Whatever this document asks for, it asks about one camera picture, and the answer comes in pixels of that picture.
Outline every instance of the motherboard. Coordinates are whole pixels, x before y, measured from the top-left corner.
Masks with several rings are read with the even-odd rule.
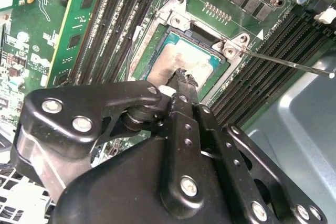
[[[183,68],[221,125],[251,123],[335,44],[335,0],[0,0],[0,128],[29,92]]]

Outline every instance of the gray plastic panel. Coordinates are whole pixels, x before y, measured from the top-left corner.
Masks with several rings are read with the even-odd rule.
[[[305,73],[246,133],[336,223],[336,79]]]

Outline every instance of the mounting screw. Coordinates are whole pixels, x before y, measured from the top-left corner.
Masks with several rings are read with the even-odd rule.
[[[197,194],[197,186],[191,178],[183,177],[180,185],[182,191],[188,196],[194,197]]]
[[[206,106],[203,106],[203,110],[205,113],[209,113],[209,114],[211,113],[210,109]]]
[[[179,98],[180,98],[182,101],[184,101],[184,102],[188,102],[187,97],[185,97],[185,96],[182,95],[182,94],[179,96]]]
[[[56,114],[62,110],[62,104],[55,100],[47,100],[42,103],[45,112]]]
[[[252,210],[260,221],[267,220],[266,211],[264,210],[261,204],[259,204],[258,202],[252,202]]]
[[[156,90],[156,88],[155,88],[155,87],[152,87],[152,86],[148,87],[147,89],[148,89],[148,91],[151,92],[152,94],[157,94],[157,92],[158,92],[158,91]]]
[[[73,127],[80,132],[88,132],[92,128],[90,119],[79,116],[72,121]]]
[[[321,215],[319,214],[319,212],[317,212],[317,210],[313,207],[309,207],[311,213],[318,219],[318,220],[322,220]]]
[[[239,130],[238,130],[236,127],[231,126],[231,130],[232,130],[234,133],[239,134]]]
[[[228,47],[223,50],[223,55],[225,58],[232,58],[237,53],[237,49],[233,47]]]
[[[302,217],[303,219],[305,219],[305,220],[309,220],[309,214],[308,214],[307,210],[306,210],[303,206],[298,205],[298,206],[296,207],[296,209],[298,210],[299,214],[301,215],[301,217]]]

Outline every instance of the ram slot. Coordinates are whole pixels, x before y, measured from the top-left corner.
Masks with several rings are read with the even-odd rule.
[[[313,33],[312,36],[306,36],[303,38],[303,42],[298,43],[296,47],[289,48],[288,50],[290,50],[290,53],[287,60],[294,62],[304,62],[307,57],[304,52],[302,52],[301,45],[312,43],[318,38],[318,35],[318,33]],[[243,99],[240,99],[239,104],[244,104],[244,106],[253,106],[253,104],[257,102],[258,99],[263,100],[263,95],[261,94],[264,94],[264,92],[267,93],[271,87],[278,85],[278,83],[276,82],[277,78],[279,78],[283,74],[286,74],[286,72],[289,70],[291,69],[286,66],[272,63],[271,69],[269,69],[269,72],[263,76],[263,80],[257,83],[253,90],[251,90],[251,93],[245,95]],[[232,111],[230,113],[227,113],[226,117],[222,119],[222,122],[225,121],[227,118],[235,121],[239,117],[241,117],[242,114],[244,114],[241,108],[236,109],[237,106],[238,104],[235,107],[232,107]]]
[[[292,41],[292,43],[296,43],[302,34],[309,28],[306,24],[301,24],[297,27],[293,32],[290,33],[290,36],[287,41]],[[290,45],[286,43],[280,44],[279,48],[272,49],[271,55],[274,58],[283,59],[286,55],[286,52],[291,48]],[[240,85],[240,91],[237,91],[235,94],[234,101],[231,102],[230,106],[225,106],[220,112],[216,114],[218,120],[221,122],[226,119],[228,116],[228,111],[234,110],[236,106],[238,106],[239,101],[243,99],[245,96],[249,95],[252,92],[253,88],[267,75],[269,71],[276,65],[274,62],[267,61],[267,60],[260,60],[258,61],[259,65],[255,69],[254,74],[248,76],[246,78],[244,85]]]
[[[124,0],[123,8],[117,19],[116,24],[111,32],[111,36],[108,40],[105,51],[102,55],[102,62],[97,70],[96,77],[92,80],[92,83],[104,83],[106,81],[106,73],[109,72],[109,69],[113,67],[113,53],[116,50],[116,45],[119,41],[119,38],[124,33],[126,26],[129,24],[129,18],[131,15],[135,15],[134,9],[140,0]]]
[[[137,25],[141,25],[144,21],[146,14],[149,10],[149,8],[152,5],[153,0],[145,0],[142,1],[139,5],[138,12],[141,13],[141,16],[135,16],[134,20],[130,24],[130,28],[128,29],[128,33],[125,36],[125,40],[122,42],[120,49],[118,50],[116,58],[116,64],[114,65],[113,69],[110,70],[107,80],[108,82],[115,82],[117,80],[117,76],[119,71],[123,70],[122,65],[125,62],[125,58],[127,56],[128,50],[130,50],[131,47],[131,37],[134,34],[135,28]]]
[[[310,52],[307,54],[307,57],[305,57],[304,59],[300,60],[298,63],[299,64],[305,64],[307,61],[309,61],[309,59],[311,57],[313,57],[313,55],[328,41],[328,39],[326,37],[320,38],[317,42],[314,42],[312,45],[312,48],[310,50]],[[286,73],[285,76],[283,76],[282,80],[279,81],[279,83],[274,86],[272,88],[272,91],[269,92],[269,97],[274,95],[287,81],[290,80],[291,77],[293,77],[293,75],[297,72],[297,70],[295,69],[290,69],[290,71],[288,71]],[[260,99],[260,101],[255,104],[254,107],[250,108],[250,110],[247,111],[247,113],[245,114],[241,114],[240,117],[236,120],[238,125],[243,125],[244,123],[247,122],[247,120],[249,118],[251,118],[251,116],[253,116],[260,108],[263,104],[265,104],[267,102],[267,98],[265,99]]]
[[[304,64],[327,40],[310,23],[292,13],[258,52]],[[220,125],[236,123],[242,126],[296,72],[295,69],[274,62],[251,58],[212,106]]]
[[[292,31],[295,25],[298,23],[299,18],[295,15],[289,16],[284,22],[281,23],[280,27],[277,29],[279,31],[277,36],[272,36],[268,39],[259,49],[259,53],[261,54],[269,54],[270,48],[274,48],[278,46],[285,35],[287,35],[290,31]],[[238,92],[238,88],[244,84],[253,73],[257,71],[260,65],[263,63],[263,60],[257,58],[251,58],[242,72],[234,79],[234,81],[229,85],[229,87],[220,95],[215,103],[212,106],[212,109],[217,115],[226,104],[233,98],[236,92]]]
[[[99,52],[103,51],[104,43],[102,43],[106,36],[108,36],[110,24],[112,23],[113,14],[115,14],[119,3],[122,0],[108,0],[106,4],[106,9],[104,10],[102,19],[99,23],[99,28],[97,30],[96,36],[92,42],[90,51],[88,52],[88,64],[86,71],[84,72],[80,83],[90,84],[92,79],[97,74],[95,72],[96,68],[100,65],[101,54]]]
[[[84,72],[88,67],[89,62],[88,54],[97,32],[100,31],[99,25],[101,23],[102,15],[105,11],[106,6],[107,6],[106,0],[96,1],[96,6],[93,9],[94,15],[91,18],[91,22],[85,34],[83,44],[78,53],[76,64],[71,72],[71,79],[73,80],[74,84],[79,84],[82,72]]]

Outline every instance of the metal rod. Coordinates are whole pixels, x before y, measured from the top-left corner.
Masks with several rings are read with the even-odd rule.
[[[325,77],[328,77],[330,79],[333,79],[335,77],[335,73],[327,72],[327,71],[324,71],[324,70],[321,70],[321,69],[307,67],[307,66],[304,66],[304,65],[300,65],[300,64],[297,64],[297,63],[290,62],[290,61],[281,60],[281,59],[278,59],[278,58],[273,58],[273,57],[270,57],[270,56],[267,56],[267,55],[257,54],[255,52],[250,52],[250,51],[245,51],[245,50],[242,50],[242,52],[245,53],[245,54],[248,54],[250,56],[253,56],[253,57],[273,61],[275,63],[279,63],[279,64],[282,64],[282,65],[285,65],[285,66],[288,66],[288,67],[291,67],[291,68],[301,69],[301,70],[304,70],[306,72],[318,74],[320,76],[325,76]]]

